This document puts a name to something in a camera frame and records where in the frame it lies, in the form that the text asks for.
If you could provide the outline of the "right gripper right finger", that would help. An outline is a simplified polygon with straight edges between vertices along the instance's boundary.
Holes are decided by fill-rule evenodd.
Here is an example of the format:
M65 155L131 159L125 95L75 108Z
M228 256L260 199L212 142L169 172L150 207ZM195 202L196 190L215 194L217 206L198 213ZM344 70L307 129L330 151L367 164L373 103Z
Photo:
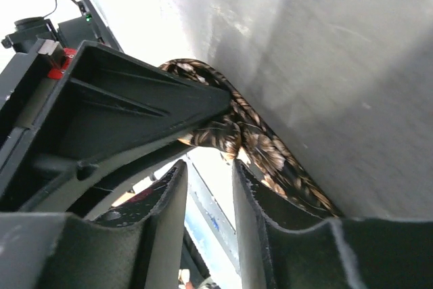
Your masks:
M431 288L432 222L321 219L233 163L244 288Z

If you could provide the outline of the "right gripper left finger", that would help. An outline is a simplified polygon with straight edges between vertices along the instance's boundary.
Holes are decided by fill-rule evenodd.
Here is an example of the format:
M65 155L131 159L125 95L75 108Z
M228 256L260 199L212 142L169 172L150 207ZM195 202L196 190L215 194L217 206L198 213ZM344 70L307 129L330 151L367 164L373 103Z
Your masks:
M176 288L187 164L94 221L71 213L1 215L2 288Z

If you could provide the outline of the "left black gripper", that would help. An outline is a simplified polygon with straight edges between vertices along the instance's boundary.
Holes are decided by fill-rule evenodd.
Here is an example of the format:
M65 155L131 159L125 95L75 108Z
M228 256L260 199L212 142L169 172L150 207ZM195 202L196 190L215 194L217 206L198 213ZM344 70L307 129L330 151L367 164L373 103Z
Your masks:
M65 211L88 189L226 112L227 91L92 41L56 68L42 20L6 36L1 73L1 210Z

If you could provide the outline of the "brown floral tie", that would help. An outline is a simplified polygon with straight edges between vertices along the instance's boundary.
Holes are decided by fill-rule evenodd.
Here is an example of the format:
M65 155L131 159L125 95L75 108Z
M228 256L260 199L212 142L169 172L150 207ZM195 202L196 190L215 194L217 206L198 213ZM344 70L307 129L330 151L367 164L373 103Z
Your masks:
M206 62L191 58L169 60L159 67L181 79L230 94L229 109L180 137L181 143L214 148L227 161L245 156L260 171L262 183L298 208L320 218L342 217L342 211L226 76Z

